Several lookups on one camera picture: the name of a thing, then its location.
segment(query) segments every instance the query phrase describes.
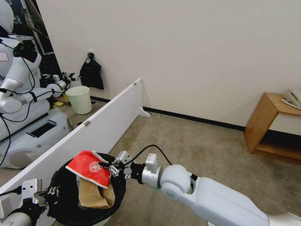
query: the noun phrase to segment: telephone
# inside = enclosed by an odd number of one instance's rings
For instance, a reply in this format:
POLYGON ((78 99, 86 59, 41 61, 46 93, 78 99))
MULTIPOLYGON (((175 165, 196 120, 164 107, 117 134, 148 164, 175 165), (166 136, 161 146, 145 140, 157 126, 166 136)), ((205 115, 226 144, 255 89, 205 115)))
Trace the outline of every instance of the telephone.
POLYGON ((285 100, 282 100, 283 103, 301 110, 301 91, 288 89, 284 92, 283 97, 285 98, 285 100))

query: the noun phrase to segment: black plastic bag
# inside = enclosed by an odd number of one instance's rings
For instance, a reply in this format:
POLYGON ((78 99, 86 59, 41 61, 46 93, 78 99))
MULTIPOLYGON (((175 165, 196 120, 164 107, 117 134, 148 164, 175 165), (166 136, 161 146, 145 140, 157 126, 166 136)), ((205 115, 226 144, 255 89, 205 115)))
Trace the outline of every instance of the black plastic bag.
MULTIPOLYGON (((108 154, 98 153, 107 161, 115 158, 108 154)), ((72 161, 66 162, 51 179, 50 187, 59 187, 58 200, 49 202, 47 216, 55 218, 59 223, 69 226, 92 226, 112 216, 120 207, 126 190, 126 180, 123 174, 111 177, 115 194, 114 205, 109 209, 93 209, 79 205, 76 174, 66 169, 72 161)))
POLYGON ((94 54, 88 53, 86 61, 80 70, 82 85, 103 89, 103 80, 100 76, 100 69, 101 66, 94 60, 94 54))

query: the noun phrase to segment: brown paper bag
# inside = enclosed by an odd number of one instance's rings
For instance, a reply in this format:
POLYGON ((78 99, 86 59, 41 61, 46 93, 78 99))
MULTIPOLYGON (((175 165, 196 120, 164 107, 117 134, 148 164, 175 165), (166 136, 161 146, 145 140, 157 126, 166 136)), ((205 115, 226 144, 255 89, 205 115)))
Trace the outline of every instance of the brown paper bag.
POLYGON ((79 179, 79 202, 82 206, 89 208, 107 209, 111 208, 115 202, 115 194, 112 184, 108 188, 99 188, 88 180, 79 179))

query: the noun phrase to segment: wooden shelf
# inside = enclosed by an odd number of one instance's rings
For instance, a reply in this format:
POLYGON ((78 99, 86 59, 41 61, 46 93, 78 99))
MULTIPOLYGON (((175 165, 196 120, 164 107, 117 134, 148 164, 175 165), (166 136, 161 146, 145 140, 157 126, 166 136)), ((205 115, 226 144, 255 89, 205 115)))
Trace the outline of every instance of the wooden shelf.
POLYGON ((289 115, 301 116, 301 110, 299 110, 297 108, 293 108, 281 101, 283 99, 282 94, 265 93, 265 95, 267 95, 267 97, 270 99, 270 101, 276 107, 278 112, 284 113, 284 114, 289 114, 289 115))
POLYGON ((281 99, 282 94, 262 95, 244 131, 246 143, 251 154, 301 164, 301 136, 269 130, 278 113, 301 116, 281 99))
POLYGON ((301 150, 299 148, 279 145, 278 143, 260 142, 255 148, 254 154, 301 164, 301 150))

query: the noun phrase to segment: white bucket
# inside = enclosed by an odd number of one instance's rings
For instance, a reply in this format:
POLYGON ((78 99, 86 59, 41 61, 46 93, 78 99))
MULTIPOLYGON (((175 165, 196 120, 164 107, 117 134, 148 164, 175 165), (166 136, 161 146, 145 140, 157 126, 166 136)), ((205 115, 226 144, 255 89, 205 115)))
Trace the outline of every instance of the white bucket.
POLYGON ((89 113, 92 110, 89 90, 86 86, 77 86, 65 92, 74 112, 78 115, 89 113))

